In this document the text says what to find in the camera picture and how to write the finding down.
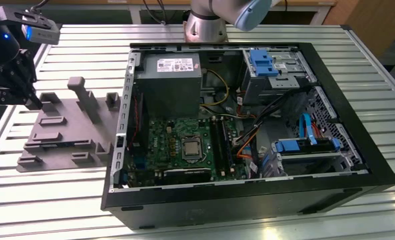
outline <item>yellow wire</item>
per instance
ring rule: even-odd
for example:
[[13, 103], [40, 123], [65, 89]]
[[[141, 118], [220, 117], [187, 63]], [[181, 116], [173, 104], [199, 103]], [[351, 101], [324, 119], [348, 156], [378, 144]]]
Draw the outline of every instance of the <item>yellow wire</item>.
[[215, 105], [219, 105], [220, 103], [223, 103], [227, 98], [229, 97], [229, 87], [227, 86], [227, 82], [224, 80], [224, 78], [221, 78], [221, 76], [211, 69], [207, 69], [208, 72], [213, 73], [213, 75], [221, 80], [221, 82], [224, 83], [224, 86], [225, 86], [225, 96], [224, 98], [221, 99], [221, 101], [217, 101], [217, 102], [213, 102], [213, 103], [205, 103], [205, 104], [200, 104], [200, 106], [215, 106]]

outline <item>green motherboard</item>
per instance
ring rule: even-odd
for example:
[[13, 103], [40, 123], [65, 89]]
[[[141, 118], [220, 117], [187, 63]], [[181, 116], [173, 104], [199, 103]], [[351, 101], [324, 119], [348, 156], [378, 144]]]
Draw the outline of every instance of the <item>green motherboard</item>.
[[[232, 118], [224, 118], [223, 123], [231, 143], [239, 134], [236, 122]], [[220, 174], [216, 163], [219, 159], [215, 159], [213, 152], [219, 146], [213, 146], [212, 141], [209, 118], [151, 119], [145, 169], [157, 172], [163, 169], [207, 168], [211, 169], [211, 181], [244, 179], [243, 164], [231, 166], [231, 174]]]

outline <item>robotic end effector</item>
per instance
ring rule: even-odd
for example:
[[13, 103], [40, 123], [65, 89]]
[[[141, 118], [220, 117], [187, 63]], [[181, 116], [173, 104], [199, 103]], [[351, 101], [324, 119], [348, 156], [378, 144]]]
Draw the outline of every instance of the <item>robotic end effector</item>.
[[225, 41], [225, 21], [241, 31], [251, 31], [264, 19], [271, 3], [272, 0], [192, 0], [185, 25], [187, 41]]
[[40, 14], [0, 6], [0, 105], [25, 105], [40, 109], [43, 103], [36, 96], [37, 81], [33, 57], [9, 32], [7, 25], [21, 25], [31, 42], [59, 43], [60, 30], [53, 21]]

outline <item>aluminum table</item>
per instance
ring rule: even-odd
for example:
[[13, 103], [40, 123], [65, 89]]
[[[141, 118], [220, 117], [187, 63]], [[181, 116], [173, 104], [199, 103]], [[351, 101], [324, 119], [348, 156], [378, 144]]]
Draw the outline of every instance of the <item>aluminum table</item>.
[[[57, 46], [35, 58], [39, 93], [67, 89], [83, 76], [96, 97], [120, 92], [129, 43], [183, 42], [181, 25], [65, 25]], [[339, 26], [272, 25], [251, 32], [227, 28], [229, 42], [310, 42], [331, 71], [395, 172], [395, 80], [358, 39]], [[306, 216], [131, 231], [100, 210], [105, 169], [19, 173], [17, 158], [37, 111], [9, 106], [0, 121], [0, 238], [113, 239], [395, 239], [395, 187], [332, 211]]]

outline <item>blue plastic latch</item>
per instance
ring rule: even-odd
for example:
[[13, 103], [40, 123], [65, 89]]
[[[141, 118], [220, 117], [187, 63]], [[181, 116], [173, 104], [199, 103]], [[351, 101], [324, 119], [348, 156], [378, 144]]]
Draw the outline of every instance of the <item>blue plastic latch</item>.
[[284, 147], [283, 147], [283, 144], [280, 142], [275, 143], [275, 147], [276, 147], [277, 153], [281, 153], [284, 151]]
[[257, 77], [276, 77], [279, 71], [273, 67], [273, 59], [265, 50], [249, 50], [249, 62], [255, 67], [255, 75]]
[[332, 138], [332, 144], [334, 144], [334, 147], [335, 147], [335, 151], [340, 150], [340, 141], [336, 139], [336, 138]]
[[296, 140], [283, 140], [275, 143], [277, 153], [300, 151], [300, 147]]
[[300, 147], [296, 140], [284, 140], [281, 141], [281, 146], [285, 151], [299, 151]]

